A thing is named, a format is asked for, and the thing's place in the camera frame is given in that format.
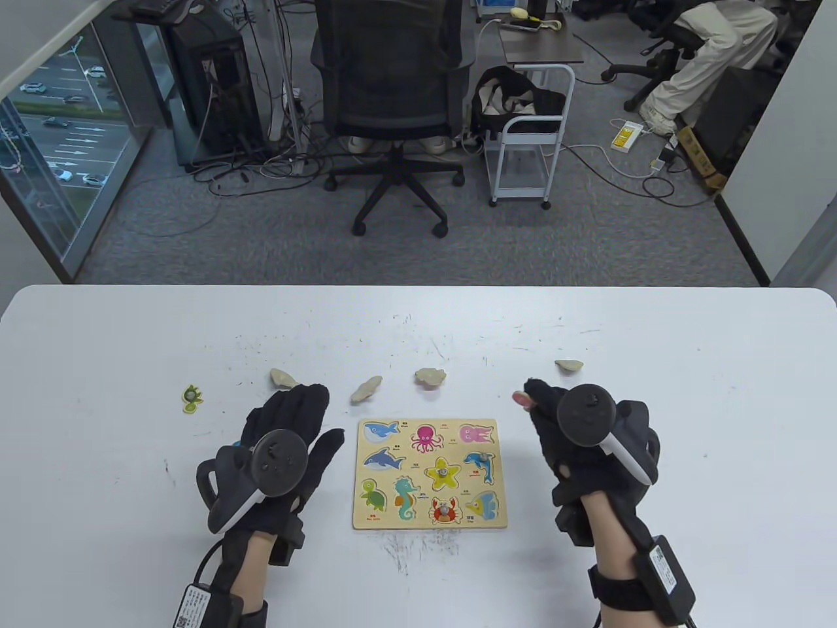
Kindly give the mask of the person's right hand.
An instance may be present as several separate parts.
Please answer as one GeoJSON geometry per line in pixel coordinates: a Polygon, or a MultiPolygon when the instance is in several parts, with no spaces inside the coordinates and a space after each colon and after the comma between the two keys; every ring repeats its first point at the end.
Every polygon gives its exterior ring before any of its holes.
{"type": "Polygon", "coordinates": [[[592,547],[594,535],[582,499],[604,493],[631,541],[650,548],[652,536],[637,506],[658,480],[660,440],[649,424],[646,404],[616,402],[599,385],[565,389],[540,379],[527,379],[523,396],[521,404],[558,481],[552,499],[559,530],[575,546],[592,547]]]}

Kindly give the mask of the person's left hand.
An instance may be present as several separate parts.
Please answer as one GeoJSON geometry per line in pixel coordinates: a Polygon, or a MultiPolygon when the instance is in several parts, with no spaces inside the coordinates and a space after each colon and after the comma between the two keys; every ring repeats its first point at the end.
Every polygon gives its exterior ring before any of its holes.
{"type": "Polygon", "coordinates": [[[249,413],[242,431],[242,446],[255,445],[271,431],[290,430],[310,449],[304,476],[296,487],[284,496],[266,498],[252,506],[235,526],[251,533],[276,536],[269,556],[269,564],[273,567],[288,566],[293,552],[301,548],[304,534],[299,515],[345,442],[345,432],[341,428],[322,431],[329,401],[329,391],[323,385],[297,385],[290,390],[277,391],[264,406],[249,413]]]}

